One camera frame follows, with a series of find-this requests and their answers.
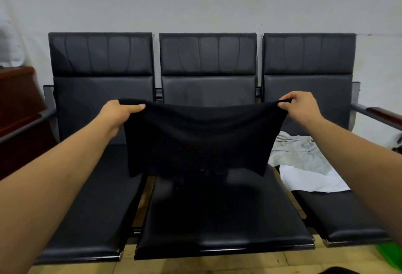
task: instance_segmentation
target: white wall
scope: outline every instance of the white wall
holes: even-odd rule
[[[362,83],[360,102],[402,113],[402,0],[7,2],[40,85],[52,83],[50,31],[153,32],[157,74],[160,32],[257,32],[259,37],[263,32],[356,32],[359,37],[354,77]],[[355,127],[359,135],[384,145],[390,144],[398,133],[361,116]]]

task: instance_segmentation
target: folded clothes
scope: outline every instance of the folded clothes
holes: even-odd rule
[[[268,164],[273,167],[290,165],[323,174],[332,168],[311,136],[290,136],[284,131],[280,131],[275,139]]]
[[[247,168],[264,175],[276,136],[287,115],[278,101],[232,107],[144,103],[124,123],[131,176],[164,176]]]
[[[280,165],[279,175],[282,183],[290,191],[337,192],[350,190],[349,186],[332,167],[326,175],[323,175],[289,165]]]

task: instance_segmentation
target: hand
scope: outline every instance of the hand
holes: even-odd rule
[[[107,127],[110,138],[115,137],[120,126],[127,121],[131,113],[137,113],[145,108],[142,105],[121,105],[118,100],[109,100],[101,109],[94,121]]]
[[[291,103],[278,103],[278,107],[289,112],[289,116],[304,129],[308,129],[309,125],[324,119],[316,99],[310,92],[293,91],[279,100],[292,99]]]

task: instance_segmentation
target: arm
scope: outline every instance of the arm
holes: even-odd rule
[[[0,273],[28,271],[119,126],[144,107],[109,101],[83,129],[0,181]]]
[[[402,155],[365,140],[321,116],[310,92],[279,103],[314,139],[334,169],[402,246]]]

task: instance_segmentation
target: black chair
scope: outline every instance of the black chair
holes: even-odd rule
[[[255,103],[256,34],[160,34],[165,103]],[[273,172],[157,177],[135,259],[313,249]]]
[[[325,118],[348,129],[355,46],[355,34],[264,34],[263,101],[309,91]],[[308,135],[288,117],[282,130]],[[326,246],[390,241],[352,191],[292,193]]]
[[[154,100],[151,33],[49,33],[61,140],[111,99]],[[130,178],[122,128],[36,264],[119,261],[146,176]]]

